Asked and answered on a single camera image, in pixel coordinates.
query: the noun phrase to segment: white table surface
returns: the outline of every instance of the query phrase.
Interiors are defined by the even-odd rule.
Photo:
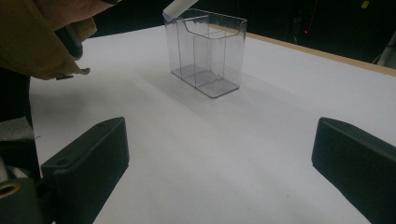
[[[169,72],[164,27],[89,39],[88,76],[33,80],[39,162],[125,117],[130,167],[94,223],[368,223],[313,166],[318,119],[396,145],[396,77],[247,38],[241,89]]]

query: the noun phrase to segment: tan fabric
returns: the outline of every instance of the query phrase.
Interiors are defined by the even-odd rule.
[[[93,19],[73,26],[81,40],[96,31]],[[33,0],[0,0],[0,67],[40,79],[89,72],[76,65]]]

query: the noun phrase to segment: dark background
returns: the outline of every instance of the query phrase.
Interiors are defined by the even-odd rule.
[[[172,0],[122,0],[96,15],[95,36],[163,25]],[[372,63],[396,30],[396,0],[200,0],[194,8],[247,19],[247,31]]]

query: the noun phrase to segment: black object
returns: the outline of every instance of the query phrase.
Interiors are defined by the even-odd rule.
[[[102,0],[102,2],[116,5],[118,3],[118,0]],[[67,48],[69,54],[75,60],[79,60],[82,57],[83,47],[72,25],[66,25],[65,27],[62,27],[61,29],[55,31],[55,34],[62,41],[64,46]]]
[[[19,189],[26,186],[20,184],[22,188],[18,189],[10,187],[8,182],[0,184],[0,223],[93,223],[128,163],[124,118],[98,123],[44,162],[41,166],[43,178],[35,185],[37,195],[29,193],[26,197],[18,197]],[[34,197],[37,197],[37,203],[26,202]],[[44,221],[12,219],[3,212],[6,206],[20,206],[22,211],[39,208],[41,217],[36,219]]]
[[[314,167],[372,223],[396,223],[396,147],[343,121],[321,118]]]

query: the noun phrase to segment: transparent acrylic container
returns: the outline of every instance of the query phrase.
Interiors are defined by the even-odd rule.
[[[212,98],[239,89],[247,24],[198,9],[165,20],[172,74]]]

